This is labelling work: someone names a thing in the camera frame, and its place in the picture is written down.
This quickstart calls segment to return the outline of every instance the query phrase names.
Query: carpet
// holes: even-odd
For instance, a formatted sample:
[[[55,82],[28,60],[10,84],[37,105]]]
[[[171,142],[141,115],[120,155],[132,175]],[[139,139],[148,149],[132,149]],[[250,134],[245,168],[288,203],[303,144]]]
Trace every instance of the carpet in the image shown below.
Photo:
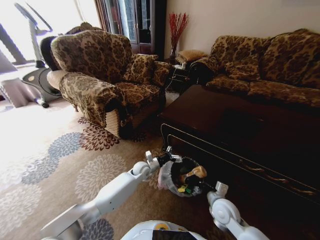
[[[167,93],[167,104],[177,98]],[[131,139],[93,125],[63,99],[0,112],[0,239],[38,240],[40,229],[74,204],[90,201],[145,152],[162,154],[159,123],[151,118]],[[141,183],[116,211],[85,226],[82,240],[120,239],[142,221],[164,220],[211,240],[233,239],[215,227],[206,196],[158,190],[158,176]]]

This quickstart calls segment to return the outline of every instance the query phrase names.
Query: wooden cabinet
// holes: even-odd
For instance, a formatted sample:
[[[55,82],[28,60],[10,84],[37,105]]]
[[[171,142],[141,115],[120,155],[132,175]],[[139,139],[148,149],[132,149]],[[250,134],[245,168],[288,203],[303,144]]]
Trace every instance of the wooden cabinet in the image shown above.
[[[135,54],[164,59],[166,0],[96,0],[104,30],[130,39]]]

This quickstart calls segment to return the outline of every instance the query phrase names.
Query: plastic bag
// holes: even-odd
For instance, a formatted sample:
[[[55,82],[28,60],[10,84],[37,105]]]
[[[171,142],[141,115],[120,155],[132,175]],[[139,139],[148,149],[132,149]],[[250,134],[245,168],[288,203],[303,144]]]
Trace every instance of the plastic bag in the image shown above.
[[[178,195],[179,197],[192,197],[201,194],[202,189],[198,186],[194,186],[191,193],[179,192],[178,187],[174,183],[174,179],[176,179],[179,174],[186,174],[197,166],[199,166],[199,164],[188,157],[184,157],[182,159],[182,163],[168,161],[160,169],[158,188],[160,190],[169,189],[172,193]]]

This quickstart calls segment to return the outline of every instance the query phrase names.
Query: white robotic arm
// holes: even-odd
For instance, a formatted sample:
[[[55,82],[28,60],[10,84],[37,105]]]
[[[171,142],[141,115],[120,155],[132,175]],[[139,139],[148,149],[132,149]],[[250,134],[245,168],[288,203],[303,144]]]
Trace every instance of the white robotic arm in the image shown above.
[[[150,151],[147,151],[145,155],[147,162],[137,162],[130,171],[121,173],[105,185],[92,201],[70,207],[44,226],[41,229],[41,235],[45,238],[42,240],[80,239],[83,225],[94,223],[104,214],[116,210],[135,192],[140,182],[146,180],[166,162],[182,161],[180,156],[171,154],[171,147],[168,147],[165,155],[161,157],[152,158]],[[220,229],[229,229],[238,240],[268,240],[257,228],[245,223],[241,219],[236,206],[224,198],[228,190],[227,185],[218,182],[215,188],[216,191],[210,191],[207,194],[207,198],[210,205],[209,211],[214,223]],[[146,224],[140,224],[139,228],[138,225],[137,230],[142,230],[141,226],[146,226]],[[197,234],[193,236],[196,239],[203,239],[202,237],[196,237],[198,236]]]

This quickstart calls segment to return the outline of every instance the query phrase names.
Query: drawer handle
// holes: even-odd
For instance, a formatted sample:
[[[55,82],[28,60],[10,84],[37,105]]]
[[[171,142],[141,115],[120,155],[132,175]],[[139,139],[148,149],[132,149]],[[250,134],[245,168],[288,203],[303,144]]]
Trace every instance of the drawer handle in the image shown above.
[[[262,168],[254,168],[254,167],[250,167],[248,166],[247,164],[244,163],[244,161],[242,159],[239,159],[239,163],[247,170],[251,171],[251,172],[256,172],[256,173],[261,173],[265,178],[271,180],[271,181],[274,181],[274,182],[280,182],[282,184],[285,184],[287,185],[290,189],[298,192],[298,193],[301,193],[301,194],[306,194],[306,195],[309,195],[309,196],[314,196],[316,195],[315,192],[313,191],[309,191],[309,190],[301,190],[301,189],[298,189],[292,185],[290,185],[290,181],[288,179],[284,179],[284,178],[275,178],[275,177],[272,177],[270,175],[268,175],[266,173],[266,171]]]

